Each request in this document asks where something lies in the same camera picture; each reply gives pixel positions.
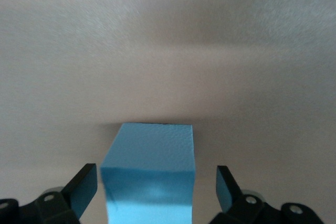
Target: white background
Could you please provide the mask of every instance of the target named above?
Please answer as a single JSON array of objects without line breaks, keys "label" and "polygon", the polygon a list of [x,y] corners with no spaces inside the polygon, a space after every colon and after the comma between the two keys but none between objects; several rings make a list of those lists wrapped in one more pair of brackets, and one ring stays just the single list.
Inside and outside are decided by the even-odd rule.
[{"label": "white background", "polygon": [[[336,219],[335,0],[0,0],[0,198],[101,163],[121,123],[194,125],[194,223],[216,165]],[[83,224],[107,223],[100,186]]]}]

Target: blue cube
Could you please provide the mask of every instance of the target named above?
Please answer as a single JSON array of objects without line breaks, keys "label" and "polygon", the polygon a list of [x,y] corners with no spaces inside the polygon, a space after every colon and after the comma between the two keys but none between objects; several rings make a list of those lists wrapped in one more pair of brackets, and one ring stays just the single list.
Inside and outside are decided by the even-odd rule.
[{"label": "blue cube", "polygon": [[191,125],[125,123],[100,169],[110,224],[192,223]]}]

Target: foam surface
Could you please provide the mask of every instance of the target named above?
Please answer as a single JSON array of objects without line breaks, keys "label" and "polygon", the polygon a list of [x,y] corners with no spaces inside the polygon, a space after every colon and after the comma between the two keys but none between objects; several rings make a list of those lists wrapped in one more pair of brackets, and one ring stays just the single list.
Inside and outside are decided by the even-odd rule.
[{"label": "foam surface", "polygon": [[102,165],[109,223],[191,223],[191,125],[125,123]]}]

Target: metal screw head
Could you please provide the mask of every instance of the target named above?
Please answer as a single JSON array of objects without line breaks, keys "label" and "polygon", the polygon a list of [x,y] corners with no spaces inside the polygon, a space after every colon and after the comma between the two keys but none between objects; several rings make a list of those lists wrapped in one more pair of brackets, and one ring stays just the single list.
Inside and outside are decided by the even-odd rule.
[{"label": "metal screw head", "polygon": [[52,200],[53,198],[54,198],[54,196],[52,194],[50,194],[50,195],[48,195],[44,198],[44,201],[49,201],[49,200]]},{"label": "metal screw head", "polygon": [[0,209],[4,209],[4,208],[6,208],[8,206],[9,206],[9,204],[7,202],[1,203],[0,204]]},{"label": "metal screw head", "polygon": [[246,201],[247,201],[248,203],[250,203],[250,204],[255,204],[255,203],[257,203],[257,200],[256,200],[254,197],[252,197],[252,196],[247,196],[247,197],[246,197]]},{"label": "metal screw head", "polygon": [[293,213],[298,214],[298,215],[300,215],[300,214],[303,213],[302,209],[301,209],[300,207],[296,206],[296,205],[291,205],[291,206],[289,207],[289,209],[290,209]]}]

